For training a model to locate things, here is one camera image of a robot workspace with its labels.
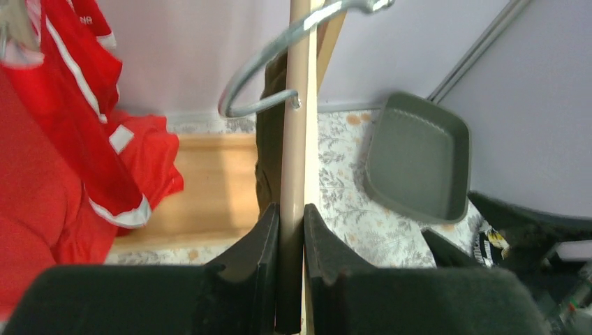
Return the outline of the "red underwear with white lettering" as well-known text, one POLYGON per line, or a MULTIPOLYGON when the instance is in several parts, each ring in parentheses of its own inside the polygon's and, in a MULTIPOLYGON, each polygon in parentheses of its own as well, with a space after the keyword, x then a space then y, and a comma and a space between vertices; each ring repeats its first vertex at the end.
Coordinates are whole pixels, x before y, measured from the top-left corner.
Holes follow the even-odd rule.
POLYGON ((55 149, 113 225, 144 225, 151 206, 120 154, 133 132, 112 118, 121 62, 72 1, 2 1, 1 70, 55 149))

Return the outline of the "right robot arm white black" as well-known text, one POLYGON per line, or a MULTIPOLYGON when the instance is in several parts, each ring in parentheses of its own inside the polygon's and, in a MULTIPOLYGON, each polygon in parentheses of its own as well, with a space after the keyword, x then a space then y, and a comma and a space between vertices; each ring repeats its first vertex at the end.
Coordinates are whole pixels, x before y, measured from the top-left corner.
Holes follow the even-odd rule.
POLYGON ((552 334, 591 333, 591 257, 566 260, 562 242, 591 239, 591 219, 560 216, 476 191, 469 200, 483 219, 468 252, 433 230, 422 235, 437 267, 503 268, 530 290, 552 334))

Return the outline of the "wooden clip hanger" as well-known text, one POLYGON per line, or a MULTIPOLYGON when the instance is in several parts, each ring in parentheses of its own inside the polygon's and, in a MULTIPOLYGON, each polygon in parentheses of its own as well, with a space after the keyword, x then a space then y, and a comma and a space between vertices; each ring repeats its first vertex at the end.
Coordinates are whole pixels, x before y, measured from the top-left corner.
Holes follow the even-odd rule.
POLYGON ((317 193, 311 169, 318 161, 307 128, 316 121, 316 29, 348 10, 372 15, 392 6, 392 1, 291 1, 290 25, 254 54, 230 78, 219 98, 219 114, 227 118, 261 113, 285 105, 281 199, 279 202, 279 254, 276 280, 275 332, 301 330, 304 207, 317 193), (234 105, 251 78, 276 55, 288 54, 286 89, 256 103, 234 105))

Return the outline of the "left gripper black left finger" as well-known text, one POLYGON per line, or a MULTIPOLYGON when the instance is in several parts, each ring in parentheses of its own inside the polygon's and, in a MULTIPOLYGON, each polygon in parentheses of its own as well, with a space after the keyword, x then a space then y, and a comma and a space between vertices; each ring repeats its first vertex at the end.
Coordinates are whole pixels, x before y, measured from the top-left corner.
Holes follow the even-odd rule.
POLYGON ((60 266, 25 292, 5 334, 272 334, 279 206, 202 266, 60 266))

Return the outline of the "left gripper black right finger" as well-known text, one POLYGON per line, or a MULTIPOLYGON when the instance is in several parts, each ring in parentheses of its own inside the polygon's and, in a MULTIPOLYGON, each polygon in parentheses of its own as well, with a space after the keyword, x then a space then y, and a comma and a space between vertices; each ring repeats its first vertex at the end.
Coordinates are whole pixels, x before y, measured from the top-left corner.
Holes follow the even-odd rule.
POLYGON ((548 334, 529 291, 503 269, 377 268, 304 209, 309 334, 548 334))

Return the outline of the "olive green underwear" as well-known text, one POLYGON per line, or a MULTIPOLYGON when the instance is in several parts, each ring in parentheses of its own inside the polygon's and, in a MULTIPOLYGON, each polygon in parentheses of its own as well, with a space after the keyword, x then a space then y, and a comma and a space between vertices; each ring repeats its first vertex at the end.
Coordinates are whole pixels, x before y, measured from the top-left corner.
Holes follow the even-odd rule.
MULTIPOLYGON (((269 62, 265 69, 265 87, 261 98, 279 93, 286 88, 288 55, 283 53, 269 62)), ((256 116, 256 195, 259 215, 269 204, 281 198, 281 170, 283 154, 283 128, 285 104, 280 103, 256 116)))

